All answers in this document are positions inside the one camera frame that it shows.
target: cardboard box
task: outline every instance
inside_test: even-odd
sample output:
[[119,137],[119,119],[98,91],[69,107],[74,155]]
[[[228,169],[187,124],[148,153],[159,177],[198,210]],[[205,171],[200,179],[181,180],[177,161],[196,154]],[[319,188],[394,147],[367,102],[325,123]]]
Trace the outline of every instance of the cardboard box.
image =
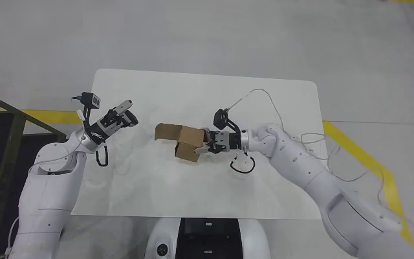
[[175,157],[197,162],[200,155],[194,153],[203,144],[204,130],[183,125],[160,123],[155,127],[155,140],[169,139],[177,141]]

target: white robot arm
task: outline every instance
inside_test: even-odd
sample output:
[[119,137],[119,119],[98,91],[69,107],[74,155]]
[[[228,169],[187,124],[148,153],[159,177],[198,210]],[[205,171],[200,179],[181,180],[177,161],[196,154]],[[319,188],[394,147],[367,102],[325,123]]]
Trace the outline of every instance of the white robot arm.
[[[228,119],[227,111],[219,109],[213,124],[220,130],[228,126],[235,132],[204,129],[206,144],[196,149],[196,153],[236,149],[245,153],[259,152],[269,159],[280,175],[310,195],[319,207],[328,235],[345,252],[361,259],[414,258],[414,250],[399,236],[401,223],[390,215],[390,211],[366,204],[348,191],[342,181],[309,154],[303,145],[292,140],[281,126],[267,124],[252,134],[240,130]],[[252,169],[236,171],[246,174]]]
[[19,200],[19,230],[9,258],[54,258],[60,234],[78,198],[86,153],[94,153],[119,129],[138,124],[126,100],[65,143],[40,149]]

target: concrete floor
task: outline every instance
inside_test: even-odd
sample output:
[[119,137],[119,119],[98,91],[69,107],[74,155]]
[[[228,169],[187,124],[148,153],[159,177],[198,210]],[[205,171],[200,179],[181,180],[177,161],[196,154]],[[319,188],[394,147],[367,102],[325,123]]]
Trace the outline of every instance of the concrete floor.
[[[414,5],[379,0],[3,0],[0,99],[75,110],[100,68],[311,80],[323,120],[394,173],[414,220],[413,46]],[[288,222],[262,221],[275,258],[347,258],[319,221]],[[135,258],[152,224],[72,217],[58,258]]]

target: yellow tape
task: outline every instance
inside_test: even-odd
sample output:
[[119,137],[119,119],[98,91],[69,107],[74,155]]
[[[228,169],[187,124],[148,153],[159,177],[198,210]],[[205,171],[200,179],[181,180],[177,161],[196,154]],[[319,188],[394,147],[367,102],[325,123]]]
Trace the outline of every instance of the yellow tape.
[[332,123],[324,121],[323,128],[325,130],[325,134],[330,136],[342,148],[347,150],[359,163],[372,170],[372,173],[380,179],[382,176],[378,169],[382,171],[384,175],[384,194],[386,203],[393,212],[401,216],[403,225],[401,236],[413,245],[411,242],[411,237],[409,235],[408,223],[404,215],[404,210],[402,208],[402,204],[398,195],[397,185],[395,184],[393,173],[391,173],[385,166],[375,160],[374,157],[370,156],[367,152],[355,144],[355,142],[343,134]]
[[414,4],[414,0],[388,0],[389,2],[395,3],[407,3],[407,4]]
[[41,111],[33,109],[21,110],[24,113],[46,124],[81,124],[81,120],[75,111]]

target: table top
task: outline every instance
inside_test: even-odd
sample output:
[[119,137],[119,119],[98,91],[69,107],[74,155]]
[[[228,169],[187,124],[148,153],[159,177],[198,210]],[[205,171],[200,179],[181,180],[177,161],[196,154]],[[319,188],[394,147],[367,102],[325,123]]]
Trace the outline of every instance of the table top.
[[[270,93],[291,135],[323,133],[318,92],[312,82],[100,69],[92,92],[101,98],[101,107],[93,110],[91,122],[129,99],[139,125],[121,129],[108,139],[109,166],[99,167],[94,155],[88,156],[72,213],[320,219],[313,200],[282,178],[259,153],[251,153],[256,160],[254,171],[241,175],[229,167],[235,152],[204,154],[192,163],[174,157],[175,141],[154,141],[155,126],[161,122],[215,129],[214,113],[255,88]],[[238,103],[229,118],[241,129],[280,123],[270,99],[260,91]],[[310,147],[326,156],[324,141]]]

